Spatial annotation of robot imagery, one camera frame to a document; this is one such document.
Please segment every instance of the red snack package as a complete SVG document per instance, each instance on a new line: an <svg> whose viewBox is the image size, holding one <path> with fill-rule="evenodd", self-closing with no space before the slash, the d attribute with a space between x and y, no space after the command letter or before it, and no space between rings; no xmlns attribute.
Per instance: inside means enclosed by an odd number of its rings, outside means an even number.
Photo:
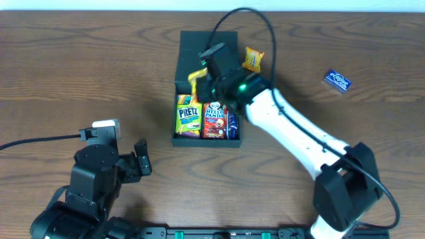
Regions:
<svg viewBox="0 0 425 239"><path fill-rule="evenodd" d="M204 139L226 139L227 108L220 102L204 104Z"/></svg>

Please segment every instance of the blue snack package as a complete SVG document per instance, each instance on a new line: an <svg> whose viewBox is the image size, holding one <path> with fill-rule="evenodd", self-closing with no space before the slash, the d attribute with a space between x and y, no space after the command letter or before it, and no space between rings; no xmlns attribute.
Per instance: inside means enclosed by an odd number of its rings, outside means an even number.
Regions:
<svg viewBox="0 0 425 239"><path fill-rule="evenodd" d="M227 139L237 139L238 120L233 112L227 111Z"/></svg>
<svg viewBox="0 0 425 239"><path fill-rule="evenodd" d="M351 81L332 69L329 71L329 73L327 73L325 81L342 93L347 92L351 86Z"/></svg>

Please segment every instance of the black box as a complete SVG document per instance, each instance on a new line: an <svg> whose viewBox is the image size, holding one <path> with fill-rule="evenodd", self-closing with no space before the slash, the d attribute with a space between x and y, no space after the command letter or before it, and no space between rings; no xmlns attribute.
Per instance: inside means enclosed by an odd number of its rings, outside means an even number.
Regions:
<svg viewBox="0 0 425 239"><path fill-rule="evenodd" d="M171 142L174 147L240 147L240 119L238 120L238 137L236 139L188 139L177 137L175 133L175 122L177 119L177 95L191 94L191 85L187 81L190 73L204 68L199 60L199 53L203 52L211 32L208 31L181 31L180 51L177 69L175 73L175 100L174 100L174 120L173 138ZM238 56L238 33L237 32L216 32L212 44L224 42L239 61Z"/></svg>

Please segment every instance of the table surface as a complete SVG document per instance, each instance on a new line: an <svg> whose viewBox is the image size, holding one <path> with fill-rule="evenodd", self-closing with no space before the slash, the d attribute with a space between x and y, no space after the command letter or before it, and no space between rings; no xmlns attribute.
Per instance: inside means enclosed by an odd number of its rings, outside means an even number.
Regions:
<svg viewBox="0 0 425 239"><path fill-rule="evenodd" d="M171 145L173 79L180 31L210 31L223 13L0 13L0 144L78 133L118 118L120 153L145 137L153 174L124 185L112 216L139 225L275 227L311 224L313 181L267 133L244 123L240 149ZM392 238L425 233L425 15L267 13L278 42L277 84L301 113L331 135L373 149L402 221ZM270 36L253 14L221 30L239 48L264 51ZM353 84L343 95L323 84L333 68ZM0 152L0 238L29 238L29 226L67 185L77 139ZM389 224L387 199L363 218Z"/></svg>

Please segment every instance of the yellow snack package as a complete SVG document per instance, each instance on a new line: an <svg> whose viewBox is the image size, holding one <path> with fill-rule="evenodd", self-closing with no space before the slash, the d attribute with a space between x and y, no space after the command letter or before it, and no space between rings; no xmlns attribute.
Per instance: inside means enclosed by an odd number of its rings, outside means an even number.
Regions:
<svg viewBox="0 0 425 239"><path fill-rule="evenodd" d="M253 72L260 72L260 62L263 56L264 52L260 53L257 50L246 47L245 62L242 63L242 67L252 70Z"/></svg>
<svg viewBox="0 0 425 239"><path fill-rule="evenodd" d="M189 104L191 107L197 107L202 105L201 103L199 103L197 96L197 79L206 76L207 72L207 68L204 68L202 70L190 73L189 77L187 78L189 84L192 86L192 99L191 103Z"/></svg>

